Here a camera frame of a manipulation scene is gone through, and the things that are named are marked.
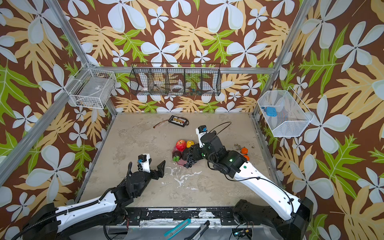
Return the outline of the yellow lemon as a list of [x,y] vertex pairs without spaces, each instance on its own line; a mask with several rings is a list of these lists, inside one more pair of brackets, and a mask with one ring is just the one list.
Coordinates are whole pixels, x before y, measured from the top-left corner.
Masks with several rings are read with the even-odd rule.
[[187,148],[190,148],[191,146],[193,146],[195,144],[194,141],[187,141]]

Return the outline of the black grape bunch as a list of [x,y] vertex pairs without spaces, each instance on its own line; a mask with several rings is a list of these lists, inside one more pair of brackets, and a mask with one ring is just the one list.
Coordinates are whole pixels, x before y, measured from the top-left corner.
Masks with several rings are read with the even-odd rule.
[[192,148],[187,148],[183,151],[182,159],[185,161],[183,166],[187,169],[192,167],[197,162],[195,160],[195,154]]

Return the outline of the red apple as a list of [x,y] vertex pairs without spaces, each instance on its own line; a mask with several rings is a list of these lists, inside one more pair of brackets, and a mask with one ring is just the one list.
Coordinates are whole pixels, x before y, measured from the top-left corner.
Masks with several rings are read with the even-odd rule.
[[183,152],[187,148],[187,142],[185,140],[179,140],[176,143],[176,149]]

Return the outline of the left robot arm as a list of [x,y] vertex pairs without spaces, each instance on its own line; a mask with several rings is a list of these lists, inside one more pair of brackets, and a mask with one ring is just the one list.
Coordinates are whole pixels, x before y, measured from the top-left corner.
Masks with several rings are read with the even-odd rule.
[[128,170],[116,187],[98,198],[68,206],[43,206],[13,239],[55,240],[94,226],[120,223],[127,215],[126,206],[141,196],[151,180],[164,177],[166,162],[162,161],[156,170],[151,170],[151,162],[139,160],[137,172]]

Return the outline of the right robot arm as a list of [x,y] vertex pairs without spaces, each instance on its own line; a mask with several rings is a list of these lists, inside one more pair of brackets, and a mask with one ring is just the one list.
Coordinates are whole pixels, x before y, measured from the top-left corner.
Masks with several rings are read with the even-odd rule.
[[245,156],[229,151],[221,143],[216,131],[205,126],[196,129],[198,143],[189,148],[187,168],[205,159],[214,171],[231,182],[242,183],[267,206],[240,200],[233,208],[237,224],[265,225],[277,231],[284,240],[301,240],[313,216],[314,203],[307,197],[300,199],[261,174]]

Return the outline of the teal utility knife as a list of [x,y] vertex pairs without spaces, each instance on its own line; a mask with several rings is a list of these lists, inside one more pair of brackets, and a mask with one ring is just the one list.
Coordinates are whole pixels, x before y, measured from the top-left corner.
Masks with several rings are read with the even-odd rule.
[[176,227],[174,227],[173,229],[167,231],[167,232],[164,234],[164,237],[165,237],[167,240],[172,239],[172,238],[175,237],[180,231],[182,231],[185,227],[187,227],[190,223],[191,223],[191,219],[186,219],[186,220],[182,221],[182,222],[179,223]]

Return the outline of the blue object in basket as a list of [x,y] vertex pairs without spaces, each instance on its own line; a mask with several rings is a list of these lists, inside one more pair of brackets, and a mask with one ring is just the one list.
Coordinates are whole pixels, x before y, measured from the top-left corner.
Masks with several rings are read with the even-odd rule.
[[277,111],[274,107],[265,107],[264,111],[268,117],[277,117]]

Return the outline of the black tool front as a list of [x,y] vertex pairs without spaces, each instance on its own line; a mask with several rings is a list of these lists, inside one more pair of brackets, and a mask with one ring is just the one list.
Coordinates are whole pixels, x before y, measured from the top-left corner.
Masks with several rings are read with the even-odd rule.
[[207,220],[202,224],[197,230],[195,230],[189,237],[184,238],[184,240],[199,240],[200,237],[209,229],[210,221]]

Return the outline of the white mesh basket right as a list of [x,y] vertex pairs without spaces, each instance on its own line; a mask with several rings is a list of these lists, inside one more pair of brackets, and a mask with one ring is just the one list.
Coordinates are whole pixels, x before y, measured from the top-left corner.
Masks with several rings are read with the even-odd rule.
[[[258,105],[276,138],[300,137],[315,117],[292,88],[266,91],[258,99]],[[268,117],[264,111],[265,107],[276,108],[277,117]]]

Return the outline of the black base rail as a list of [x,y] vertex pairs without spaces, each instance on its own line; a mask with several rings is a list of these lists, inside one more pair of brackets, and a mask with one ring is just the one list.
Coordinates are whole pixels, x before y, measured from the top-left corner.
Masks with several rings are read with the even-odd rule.
[[237,225],[232,207],[196,207],[196,208],[126,208],[131,226],[143,226],[145,222],[177,222],[190,219],[192,222],[215,222],[219,226]]

